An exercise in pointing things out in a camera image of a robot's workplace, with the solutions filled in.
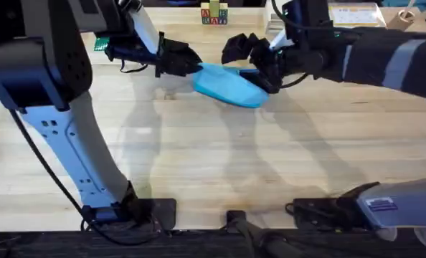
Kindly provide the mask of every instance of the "green object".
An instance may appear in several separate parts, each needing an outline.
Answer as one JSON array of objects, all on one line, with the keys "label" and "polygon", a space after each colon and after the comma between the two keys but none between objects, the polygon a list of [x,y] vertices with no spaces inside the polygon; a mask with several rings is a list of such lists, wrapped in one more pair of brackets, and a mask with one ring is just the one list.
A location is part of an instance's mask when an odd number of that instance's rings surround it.
[{"label": "green object", "polygon": [[219,0],[210,1],[210,17],[219,17]]},{"label": "green object", "polygon": [[210,24],[210,17],[202,17],[203,24]]},{"label": "green object", "polygon": [[227,18],[227,9],[219,10],[219,18]]},{"label": "green object", "polygon": [[109,41],[110,41],[109,38],[97,38],[95,40],[95,46],[93,48],[93,51],[103,51],[103,50],[105,50],[105,48],[108,45]]}]

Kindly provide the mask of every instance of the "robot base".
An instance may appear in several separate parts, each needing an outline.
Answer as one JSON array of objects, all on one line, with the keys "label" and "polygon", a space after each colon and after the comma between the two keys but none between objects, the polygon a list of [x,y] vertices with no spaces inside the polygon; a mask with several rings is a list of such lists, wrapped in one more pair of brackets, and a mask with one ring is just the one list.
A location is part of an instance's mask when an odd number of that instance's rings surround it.
[{"label": "robot base", "polygon": [[109,207],[92,208],[83,206],[82,215],[97,225],[122,224],[136,222],[136,226],[146,228],[152,223],[159,224],[164,230],[170,230],[176,223],[175,199],[138,199],[131,182],[128,182],[126,196],[119,203]]}]

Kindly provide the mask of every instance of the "black mounting plate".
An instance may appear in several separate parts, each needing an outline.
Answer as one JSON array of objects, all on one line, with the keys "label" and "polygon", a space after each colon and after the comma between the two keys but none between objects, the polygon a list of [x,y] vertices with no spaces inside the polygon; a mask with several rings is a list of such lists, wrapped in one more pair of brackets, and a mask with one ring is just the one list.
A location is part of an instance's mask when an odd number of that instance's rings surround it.
[{"label": "black mounting plate", "polygon": [[175,199],[138,199],[138,205],[143,212],[143,218],[157,219],[160,227],[170,230],[176,224],[176,200]]}]

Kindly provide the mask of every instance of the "black clamp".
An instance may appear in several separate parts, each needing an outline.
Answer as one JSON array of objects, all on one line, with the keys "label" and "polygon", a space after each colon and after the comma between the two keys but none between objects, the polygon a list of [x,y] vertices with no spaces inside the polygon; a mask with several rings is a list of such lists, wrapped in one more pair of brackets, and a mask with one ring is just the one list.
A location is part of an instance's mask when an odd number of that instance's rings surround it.
[{"label": "black clamp", "polygon": [[258,41],[259,39],[254,33],[250,34],[250,37],[241,33],[228,39],[222,50],[221,63],[227,64],[237,60],[246,60]]}]

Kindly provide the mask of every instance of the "blue cloth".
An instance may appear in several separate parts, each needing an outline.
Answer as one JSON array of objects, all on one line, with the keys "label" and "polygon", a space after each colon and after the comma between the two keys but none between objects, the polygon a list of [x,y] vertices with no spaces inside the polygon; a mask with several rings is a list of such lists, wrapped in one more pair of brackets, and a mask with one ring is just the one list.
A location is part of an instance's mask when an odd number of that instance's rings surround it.
[{"label": "blue cloth", "polygon": [[239,75],[241,69],[218,64],[199,65],[204,69],[194,73],[193,79],[194,89],[201,94],[244,108],[258,108],[268,99],[266,91]]},{"label": "blue cloth", "polygon": [[[409,0],[383,0],[384,6],[396,6],[403,7],[407,6]],[[416,0],[414,6],[418,7],[420,11],[426,10],[426,0]]]}]

